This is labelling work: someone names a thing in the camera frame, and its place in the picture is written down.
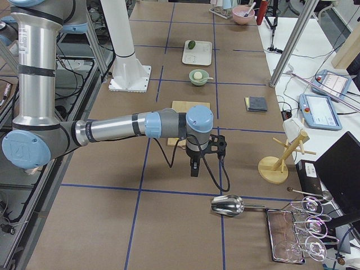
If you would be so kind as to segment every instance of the green fruit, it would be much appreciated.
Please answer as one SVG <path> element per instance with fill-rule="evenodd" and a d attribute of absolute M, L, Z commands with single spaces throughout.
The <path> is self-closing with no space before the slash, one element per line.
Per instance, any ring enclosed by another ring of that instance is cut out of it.
<path fill-rule="evenodd" d="M 187 45 L 187 47 L 192 50 L 192 49 L 194 49 L 195 45 L 196 45 L 195 41 L 192 40 L 192 41 L 189 42 L 189 44 Z"/>

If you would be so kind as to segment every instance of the white table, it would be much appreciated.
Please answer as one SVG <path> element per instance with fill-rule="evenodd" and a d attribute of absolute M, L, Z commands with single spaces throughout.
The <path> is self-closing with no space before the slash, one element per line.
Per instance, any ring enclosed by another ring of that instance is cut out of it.
<path fill-rule="evenodd" d="M 281 50 L 285 48 L 287 40 L 289 39 L 289 36 L 295 26 L 296 20 L 297 19 L 294 18 L 284 18 L 284 17 L 278 18 L 278 27 L 276 29 L 274 42 L 273 42 L 276 48 Z M 263 20 L 262 25 L 260 25 L 258 29 L 260 32 L 264 50 L 267 50 L 271 43 L 272 31 L 265 20 Z M 332 50 L 333 50 L 332 46 L 327 40 L 318 22 L 315 19 L 310 19 L 293 54 L 314 57 L 314 56 L 325 55 L 331 52 Z M 347 74 L 346 70 L 335 70 L 332 67 L 331 60 L 334 58 L 335 54 L 336 53 L 333 53 L 323 65 L 322 63 L 325 60 L 326 56 L 312 59 L 312 58 L 298 57 L 293 55 L 289 60 L 289 64 L 294 68 L 294 73 L 297 74 L 298 76 L 301 76 L 302 78 L 313 77 L 321 65 L 322 67 L 320 68 L 320 70 L 327 69 L 327 70 L 332 70 L 337 74 L 342 74 L 342 75 Z M 266 52 L 266 58 L 270 73 L 272 74 L 280 59 L 280 55 L 276 53 Z M 310 87 L 307 87 L 307 84 L 301 82 L 299 79 L 292 78 L 290 82 L 289 79 L 290 77 L 288 75 L 282 76 L 278 84 L 276 85 L 275 91 L 276 94 L 279 95 L 278 101 L 284 101 L 285 99 L 285 102 L 289 103 L 292 109 L 295 109 L 297 108 L 298 104 L 284 95 L 285 88 L 286 88 L 285 93 L 295 100 L 299 99 L 300 94 L 304 92 L 312 93 L 312 91 L 310 90 Z M 350 86 L 349 91 L 354 93 L 359 93 L 359 90 L 357 89 L 354 83 L 352 83 L 352 85 Z M 355 96 L 351 96 L 351 97 L 356 99 L 357 101 L 360 101 L 360 98 L 358 97 Z M 359 104 L 356 104 L 353 101 L 352 103 L 357 107 L 360 107 Z M 334 102 L 334 105 L 338 113 L 347 113 L 352 111 L 350 108 L 346 107 L 343 104 Z M 293 113 L 293 117 L 298 117 L 299 119 L 302 118 L 302 114 L 300 111 L 298 112 L 298 114 L 296 113 L 296 110 L 292 111 L 292 113 Z M 327 149 L 330 148 L 332 144 L 334 144 L 347 131 L 350 131 L 358 140 L 360 140 L 360 115 L 359 114 L 341 115 L 339 116 L 339 118 L 341 124 L 343 125 L 343 129 L 339 131 L 307 128 L 307 132 L 309 134 L 310 140 L 306 142 L 304 148 L 308 151 L 314 151 L 317 154 L 316 155 L 297 154 L 295 160 L 296 163 L 301 159 L 312 160 L 312 161 L 317 160 Z M 357 243 L 356 240 L 353 241 L 355 245 L 359 246 L 359 243 Z M 334 249 L 329 250 L 328 257 L 334 258 L 335 252 L 336 251 Z M 352 247 L 351 252 L 352 252 L 351 254 L 346 255 L 345 261 L 352 258 L 360 257 L 359 250 Z M 328 267 L 332 267 L 333 262 L 328 260 L 326 261 L 326 264 Z M 345 266 L 342 267 L 337 264 L 336 269 L 345 269 Z"/>

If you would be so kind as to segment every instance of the green bowl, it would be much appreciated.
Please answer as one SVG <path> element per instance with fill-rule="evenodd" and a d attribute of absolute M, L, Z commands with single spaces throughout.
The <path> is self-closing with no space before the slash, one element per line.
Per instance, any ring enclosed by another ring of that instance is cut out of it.
<path fill-rule="evenodd" d="M 205 83 L 208 82 L 208 80 L 207 79 L 206 80 L 201 80 L 201 81 L 195 80 L 194 79 L 194 73 L 197 72 L 197 71 L 201 72 L 203 78 L 209 77 L 209 73 L 207 71 L 203 70 L 203 69 L 194 69 L 194 70 L 191 70 L 191 72 L 189 73 L 189 78 L 190 78 L 190 81 L 191 81 L 191 83 L 193 85 L 195 85 L 195 86 L 203 86 Z"/>

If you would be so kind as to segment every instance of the bowl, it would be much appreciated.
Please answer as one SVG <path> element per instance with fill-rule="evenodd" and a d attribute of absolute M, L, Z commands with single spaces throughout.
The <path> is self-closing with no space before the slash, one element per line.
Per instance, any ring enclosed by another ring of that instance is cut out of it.
<path fill-rule="evenodd" d="M 203 70 L 203 69 L 194 69 L 194 70 L 191 70 L 191 72 L 189 73 L 189 78 L 190 78 L 190 81 L 191 81 L 191 83 L 193 85 L 195 85 L 195 86 L 203 86 L 205 83 L 208 82 L 208 79 L 200 80 L 200 81 L 195 80 L 194 79 L 194 73 L 197 72 L 197 71 L 201 72 L 201 75 L 202 75 L 203 78 L 209 77 L 209 73 L 206 70 Z"/>
<path fill-rule="evenodd" d="M 251 20 L 254 19 L 255 11 L 251 10 L 248 17 L 244 17 L 246 12 L 249 10 L 250 7 L 248 6 L 237 6 L 232 9 L 232 18 L 234 22 L 240 25 L 244 25 L 249 23 Z"/>

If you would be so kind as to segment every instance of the pink bowl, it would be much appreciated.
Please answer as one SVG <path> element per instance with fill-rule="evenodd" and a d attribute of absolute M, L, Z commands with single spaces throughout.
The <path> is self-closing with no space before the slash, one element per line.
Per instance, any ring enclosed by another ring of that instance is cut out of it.
<path fill-rule="evenodd" d="M 250 11 L 248 17 L 244 17 L 246 12 L 249 10 L 249 8 L 250 7 L 248 6 L 237 6 L 232 9 L 232 18 L 237 24 L 241 24 L 241 25 L 247 24 L 254 18 L 255 16 L 254 10 Z"/>

